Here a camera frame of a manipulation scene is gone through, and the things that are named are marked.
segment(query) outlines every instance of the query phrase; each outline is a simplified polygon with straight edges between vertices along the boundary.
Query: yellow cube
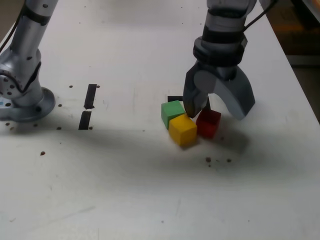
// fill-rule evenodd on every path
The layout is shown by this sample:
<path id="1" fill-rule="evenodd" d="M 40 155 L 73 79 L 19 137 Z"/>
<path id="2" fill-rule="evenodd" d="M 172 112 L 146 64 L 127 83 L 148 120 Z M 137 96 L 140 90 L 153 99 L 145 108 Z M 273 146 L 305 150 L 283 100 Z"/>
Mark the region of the yellow cube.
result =
<path id="1" fill-rule="evenodd" d="M 179 146 L 187 146 L 197 140 L 197 125 L 183 114 L 170 120 L 169 134 Z"/>

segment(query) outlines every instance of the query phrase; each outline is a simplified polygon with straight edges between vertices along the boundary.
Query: green cube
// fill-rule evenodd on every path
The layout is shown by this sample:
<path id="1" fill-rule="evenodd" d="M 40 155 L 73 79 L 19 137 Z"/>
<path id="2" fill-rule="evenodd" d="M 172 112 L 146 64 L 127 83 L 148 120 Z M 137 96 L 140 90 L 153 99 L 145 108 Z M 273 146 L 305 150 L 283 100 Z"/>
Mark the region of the green cube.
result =
<path id="1" fill-rule="evenodd" d="M 166 129 L 169 128 L 169 122 L 171 119 L 179 117 L 185 113 L 184 108 L 178 100 L 161 104 L 161 118 Z"/>

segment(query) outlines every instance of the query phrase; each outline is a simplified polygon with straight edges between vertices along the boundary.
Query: black band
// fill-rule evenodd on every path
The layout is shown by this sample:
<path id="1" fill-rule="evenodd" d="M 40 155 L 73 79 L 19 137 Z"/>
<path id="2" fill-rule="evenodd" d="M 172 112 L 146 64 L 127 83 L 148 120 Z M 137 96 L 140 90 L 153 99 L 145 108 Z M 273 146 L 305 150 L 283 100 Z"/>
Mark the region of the black band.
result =
<path id="1" fill-rule="evenodd" d="M 26 4 L 24 4 L 22 9 L 22 16 L 28 17 L 30 20 L 45 26 L 49 23 L 51 16 L 42 16 L 34 11 L 30 10 Z"/>
<path id="2" fill-rule="evenodd" d="M 233 44 L 239 43 L 245 34 L 243 32 L 220 32 L 210 31 L 205 25 L 202 34 L 202 40 L 215 44 Z"/>
<path id="3" fill-rule="evenodd" d="M 196 46 L 193 48 L 193 55 L 199 62 L 216 67 L 233 67 L 241 63 L 245 48 L 240 45 L 236 52 L 231 54 L 211 52 L 210 55 L 202 52 Z"/>
<path id="4" fill-rule="evenodd" d="M 219 16 L 222 18 L 229 18 L 229 19 L 240 19 L 242 18 L 246 13 L 248 9 L 239 10 L 236 11 L 232 8 L 214 8 L 209 9 L 208 13 L 213 16 Z"/>

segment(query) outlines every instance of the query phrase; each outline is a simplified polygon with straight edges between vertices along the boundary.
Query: cable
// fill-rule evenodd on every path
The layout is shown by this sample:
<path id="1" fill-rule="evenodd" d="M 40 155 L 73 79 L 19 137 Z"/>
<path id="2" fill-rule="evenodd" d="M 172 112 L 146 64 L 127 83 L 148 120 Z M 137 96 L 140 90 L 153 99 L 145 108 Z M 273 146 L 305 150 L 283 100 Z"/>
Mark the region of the cable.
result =
<path id="1" fill-rule="evenodd" d="M 23 9 L 21 9 L 20 13 L 19 13 L 19 16 L 18 18 L 16 19 L 15 21 L 15 24 L 11 30 L 11 32 L 9 33 L 8 37 L 6 38 L 6 40 L 4 41 L 4 43 L 2 44 L 2 46 L 0 47 L 0 53 L 2 52 L 2 50 L 5 48 L 5 46 L 7 45 L 7 43 L 9 42 L 9 40 L 11 39 L 12 35 L 14 34 L 15 30 L 17 29 L 17 26 L 19 24 L 19 21 L 20 21 L 20 18 L 22 16 L 22 12 L 23 12 Z"/>
<path id="2" fill-rule="evenodd" d="M 273 0 L 273 2 L 270 3 L 270 5 L 254 20 L 252 20 L 247 26 L 244 27 L 242 32 L 246 31 L 248 28 L 250 28 L 253 24 L 255 24 L 260 18 L 262 18 L 267 12 L 269 12 L 278 2 L 279 0 Z"/>

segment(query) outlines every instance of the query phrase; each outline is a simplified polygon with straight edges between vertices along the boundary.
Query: black tape strip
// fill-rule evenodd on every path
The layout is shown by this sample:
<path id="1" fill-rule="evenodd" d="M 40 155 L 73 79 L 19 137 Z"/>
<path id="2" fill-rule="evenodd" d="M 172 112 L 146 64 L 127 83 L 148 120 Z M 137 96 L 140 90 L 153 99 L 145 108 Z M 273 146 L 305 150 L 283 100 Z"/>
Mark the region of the black tape strip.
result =
<path id="1" fill-rule="evenodd" d="M 32 11 L 26 4 L 23 6 L 22 16 L 28 17 L 30 20 L 45 26 L 49 23 L 51 16 L 42 16 Z"/>
<path id="2" fill-rule="evenodd" d="M 80 119 L 79 130 L 89 130 L 91 111 L 83 111 Z"/>
<path id="3" fill-rule="evenodd" d="M 94 101 L 96 96 L 97 84 L 89 84 L 88 91 L 86 92 L 86 97 L 84 101 L 85 109 L 94 109 Z"/>
<path id="4" fill-rule="evenodd" d="M 174 102 L 174 101 L 179 101 L 183 102 L 183 97 L 182 96 L 168 96 L 168 103 Z"/>

